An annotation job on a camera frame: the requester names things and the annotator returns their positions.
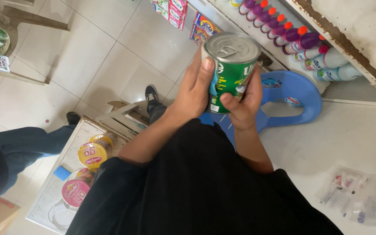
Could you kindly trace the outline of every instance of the green can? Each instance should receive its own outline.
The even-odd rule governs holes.
[[[243,97],[261,53],[261,46],[250,36],[221,32],[212,35],[201,48],[202,59],[211,57],[216,63],[216,71],[211,81],[209,110],[219,114],[230,113],[221,103],[220,96],[226,92]]]

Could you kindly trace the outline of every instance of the blue plastic stool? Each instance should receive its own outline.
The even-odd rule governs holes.
[[[314,120],[322,108],[321,96],[316,86],[306,77],[291,71],[273,71],[261,74],[261,79],[273,78],[282,82],[278,88],[264,88],[261,106],[287,97],[298,99],[304,105],[302,114],[291,117],[269,117],[262,109],[256,114],[258,133],[267,127],[295,125]],[[234,128],[228,115],[211,113],[234,146]]]

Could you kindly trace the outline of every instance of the purple bottle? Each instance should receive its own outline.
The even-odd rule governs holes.
[[[282,46],[282,51],[285,55],[292,55],[296,52],[304,51],[317,45],[321,40],[325,38],[318,32],[306,33],[298,40],[290,42],[287,45]]]
[[[284,25],[278,25],[276,28],[274,28],[274,29],[272,29],[271,31],[268,32],[267,37],[269,39],[275,39],[279,35],[285,34],[285,31],[287,29],[291,28],[291,27],[292,27],[292,23],[291,22],[287,22]]]
[[[246,15],[255,6],[256,0],[245,0],[239,7],[239,13]]]
[[[271,8],[267,11],[262,12],[254,21],[253,21],[253,26],[255,28],[259,28],[262,25],[264,25],[268,20],[271,18],[271,15],[275,14],[276,8]]]
[[[246,19],[248,21],[253,21],[262,13],[264,8],[268,5],[268,0],[262,0],[262,2],[256,6],[254,6],[246,15]]]
[[[261,27],[261,32],[266,34],[267,32],[271,31],[272,29],[276,28],[278,24],[285,19],[283,14],[280,14],[278,17],[272,17],[268,20],[264,25]]]
[[[277,47],[287,45],[288,43],[298,40],[302,35],[307,32],[307,27],[301,26],[298,29],[293,28],[288,30],[285,34],[274,39],[274,45]]]

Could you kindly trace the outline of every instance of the sneaker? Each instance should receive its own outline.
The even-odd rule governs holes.
[[[146,97],[146,101],[148,102],[148,104],[154,101],[159,102],[158,92],[156,91],[156,88],[152,84],[146,87],[146,91],[144,92],[144,95]]]
[[[81,117],[75,112],[69,112],[66,114],[66,119],[69,125],[77,125],[81,120]]]

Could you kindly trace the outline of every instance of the black shirt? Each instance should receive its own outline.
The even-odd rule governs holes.
[[[147,168],[102,163],[66,234],[287,233],[342,234],[284,170],[254,172],[217,124],[194,119]]]

